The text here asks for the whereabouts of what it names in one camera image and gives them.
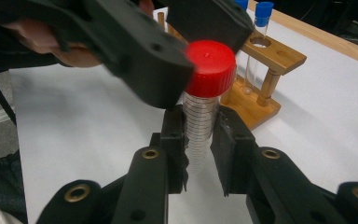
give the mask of finger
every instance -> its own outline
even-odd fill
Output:
[[[63,52],[60,51],[59,48],[53,48],[51,52],[60,61],[73,67],[92,67],[101,64],[91,51],[85,48],[71,48],[69,52]]]
[[[41,21],[30,19],[20,19],[5,25],[22,37],[22,41],[27,40],[28,44],[38,48],[57,48],[59,46],[52,29]]]
[[[149,16],[153,16],[154,5],[152,0],[140,0],[139,8]]]

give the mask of white table surface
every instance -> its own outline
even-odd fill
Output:
[[[358,181],[358,62],[274,21],[268,35],[308,59],[280,79],[273,98],[282,109],[253,131],[257,144],[284,151],[333,192]],[[11,74],[30,223],[63,185],[88,179],[103,187],[126,174],[133,153],[160,132],[163,110],[139,101],[103,66]],[[245,196],[223,196],[210,152],[188,192],[169,200],[169,223],[251,223]]]

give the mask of clear plastic tube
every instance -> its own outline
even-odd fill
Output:
[[[219,106],[219,98],[199,98],[185,93],[183,109],[186,114],[185,134],[188,138],[186,155],[189,159],[187,170],[199,172],[205,162],[210,147],[208,141],[213,132],[214,120]]]
[[[232,85],[236,64],[232,50],[215,41],[201,40],[190,43],[187,58],[195,64],[192,79],[187,85],[183,101],[186,115],[187,170],[200,172],[210,148],[214,120],[220,96]]]
[[[271,15],[273,4],[262,2],[256,5],[254,31],[251,34],[250,42],[259,47],[265,48],[265,38],[269,27],[269,16]],[[245,69],[245,76],[242,91],[245,94],[255,92],[255,80],[257,77],[258,60],[253,57],[248,58]]]

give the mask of blue-capped tube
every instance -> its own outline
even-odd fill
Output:
[[[264,39],[266,38],[267,28],[269,27],[269,17],[271,16],[273,6],[274,4],[271,2],[260,2],[255,5],[254,31],[251,34],[250,41],[257,47],[266,47],[264,45]],[[245,94],[255,92],[257,66],[258,61],[249,56],[242,88]]]

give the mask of blue cap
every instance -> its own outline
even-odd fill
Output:
[[[243,10],[246,10],[248,8],[248,0],[235,0],[235,3],[240,5]]]
[[[268,18],[271,16],[274,4],[271,2],[261,2],[255,5],[255,16],[257,18]]]

